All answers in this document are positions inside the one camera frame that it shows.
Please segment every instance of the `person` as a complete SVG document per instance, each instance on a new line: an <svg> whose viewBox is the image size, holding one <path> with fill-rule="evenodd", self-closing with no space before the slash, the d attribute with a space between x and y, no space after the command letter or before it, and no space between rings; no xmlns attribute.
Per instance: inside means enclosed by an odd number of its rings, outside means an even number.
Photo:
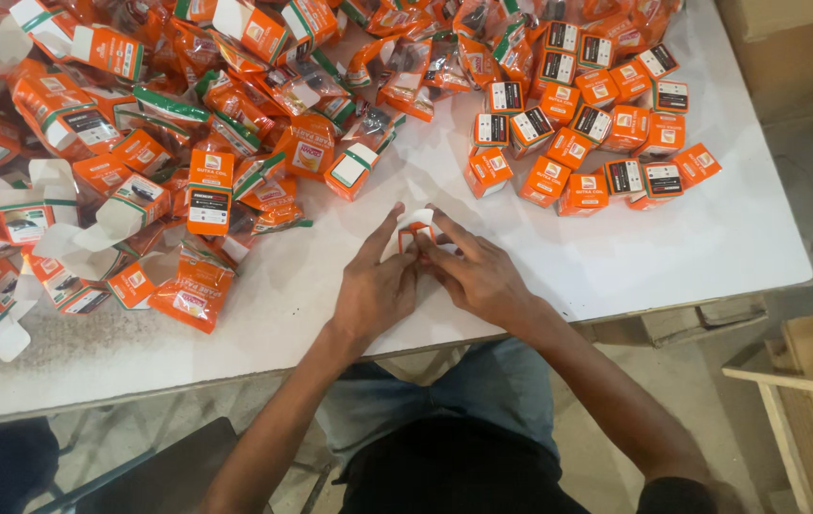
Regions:
<svg viewBox="0 0 813 514"><path fill-rule="evenodd" d="M638 514L716 511L688 431L532 294L506 251L436 208L435 242L420 234L381 262L402 213L398 202L343 270L331 320L223 464L204 512L263 512L317 413L343 466L342 514L585 513L559 485L547 366L644 475ZM455 253L437 246L450 242ZM420 273L513 335L471 346L429 387L353 365L415 309Z"/></svg>

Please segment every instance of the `pile of packets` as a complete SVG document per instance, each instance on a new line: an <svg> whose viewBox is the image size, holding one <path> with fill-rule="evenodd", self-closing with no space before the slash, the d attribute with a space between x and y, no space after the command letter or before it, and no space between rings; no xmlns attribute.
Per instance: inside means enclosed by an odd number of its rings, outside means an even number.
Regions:
<svg viewBox="0 0 813 514"><path fill-rule="evenodd" d="M653 162L685 137L680 3L0 0L1 359L44 296L211 333L255 239L310 226L297 180L354 201L406 117L458 92L486 93L477 198L511 177L502 150L547 145L519 195L560 216L681 195L720 167L703 146ZM374 40L344 67L323 50L347 30ZM627 158L572 174L595 148Z"/></svg>

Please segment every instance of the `jeans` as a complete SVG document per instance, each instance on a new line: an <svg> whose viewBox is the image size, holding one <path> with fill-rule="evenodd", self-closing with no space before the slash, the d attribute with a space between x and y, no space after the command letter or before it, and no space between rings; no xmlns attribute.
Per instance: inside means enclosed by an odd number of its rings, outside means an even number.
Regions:
<svg viewBox="0 0 813 514"><path fill-rule="evenodd" d="M434 384L399 380L373 362L354 364L318 408L327 447L343 470L355 454L400 427L433 416L470 416L543 445L552 440L549 365L516 337L470 346Z"/></svg>

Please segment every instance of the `black shirt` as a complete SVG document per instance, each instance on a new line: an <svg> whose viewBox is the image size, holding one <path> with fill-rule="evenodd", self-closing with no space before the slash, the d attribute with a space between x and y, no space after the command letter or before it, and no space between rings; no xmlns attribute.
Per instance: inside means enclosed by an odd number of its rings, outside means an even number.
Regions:
<svg viewBox="0 0 813 514"><path fill-rule="evenodd" d="M341 514L587 514L559 486L555 455L514 432L465 417L427 418L360 450L341 479ZM686 478L645 485L637 514L713 514Z"/></svg>

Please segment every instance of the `person's left hand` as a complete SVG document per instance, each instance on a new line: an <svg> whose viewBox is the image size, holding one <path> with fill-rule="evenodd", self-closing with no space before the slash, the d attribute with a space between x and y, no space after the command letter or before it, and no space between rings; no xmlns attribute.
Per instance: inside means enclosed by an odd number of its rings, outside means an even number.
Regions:
<svg viewBox="0 0 813 514"><path fill-rule="evenodd" d="M343 268L343 285L330 321L344 341L350 362L365 353L372 342L415 310L418 250L411 245L381 262L384 248L405 207L397 202L384 222L368 236L355 258Z"/></svg>

